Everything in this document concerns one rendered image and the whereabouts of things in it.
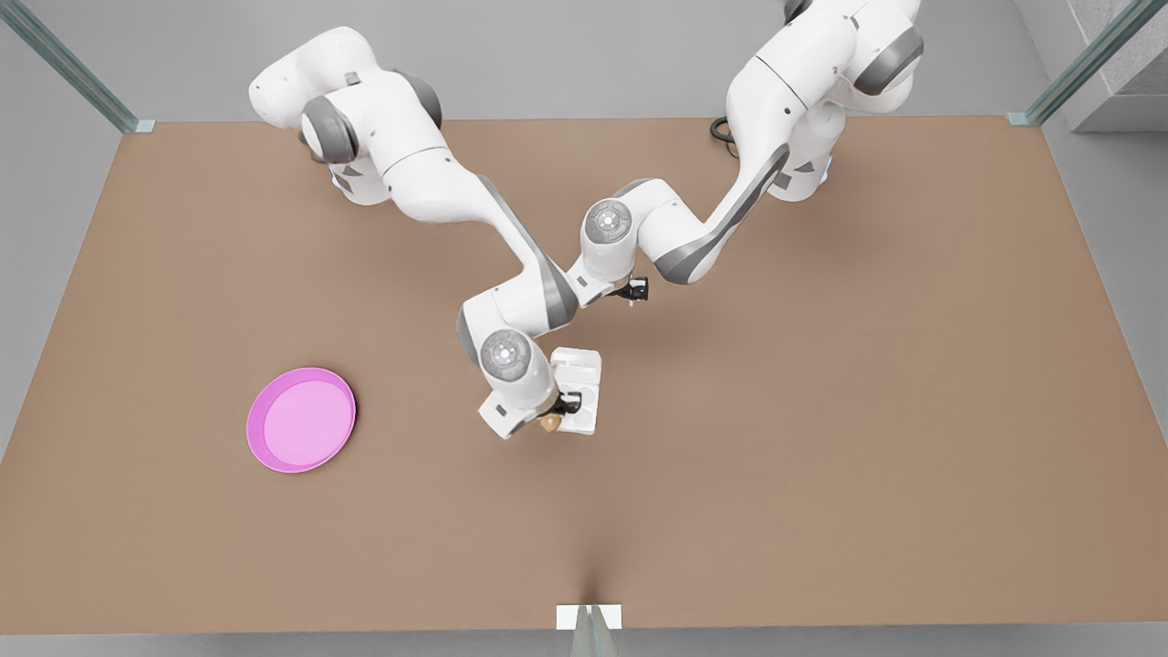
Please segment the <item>pink round plate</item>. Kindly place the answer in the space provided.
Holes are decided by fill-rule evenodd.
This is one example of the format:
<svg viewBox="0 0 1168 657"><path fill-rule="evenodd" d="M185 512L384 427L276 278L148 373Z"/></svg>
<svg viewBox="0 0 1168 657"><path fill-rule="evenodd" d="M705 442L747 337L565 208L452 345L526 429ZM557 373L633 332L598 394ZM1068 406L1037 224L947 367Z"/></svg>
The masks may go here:
<svg viewBox="0 0 1168 657"><path fill-rule="evenodd" d="M246 447L276 473L305 473L345 447L357 410L352 387L334 371L288 369L255 396Z"/></svg>

